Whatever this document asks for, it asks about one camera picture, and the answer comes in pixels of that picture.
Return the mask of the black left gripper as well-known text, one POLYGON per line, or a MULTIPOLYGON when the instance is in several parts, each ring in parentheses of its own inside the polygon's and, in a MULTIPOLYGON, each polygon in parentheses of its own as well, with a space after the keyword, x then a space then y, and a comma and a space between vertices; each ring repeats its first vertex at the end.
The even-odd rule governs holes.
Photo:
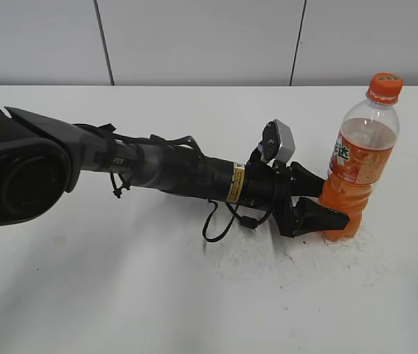
POLYGON ((349 216, 326 208, 306 197, 319 197, 325 180, 298 162, 290 165, 275 161, 274 166, 251 165, 248 169, 248 200, 254 208, 263 209, 259 218, 245 217, 245 227, 256 229, 272 216, 279 233, 298 237, 311 232, 341 231, 349 223, 349 216), (293 205, 293 196, 301 197, 293 205))

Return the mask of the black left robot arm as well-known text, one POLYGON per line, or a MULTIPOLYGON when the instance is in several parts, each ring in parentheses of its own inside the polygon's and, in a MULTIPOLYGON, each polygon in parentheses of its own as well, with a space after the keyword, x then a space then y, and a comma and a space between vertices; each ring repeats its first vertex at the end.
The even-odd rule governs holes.
POLYGON ((82 171, 107 173, 116 197, 131 187, 224 203, 248 229, 273 218, 285 237, 341 231, 348 215, 316 202, 324 180, 292 160, 292 133, 266 124, 246 163, 205 155, 191 136, 119 135, 113 125, 70 124, 0 109, 0 226, 33 220, 71 192, 82 171))

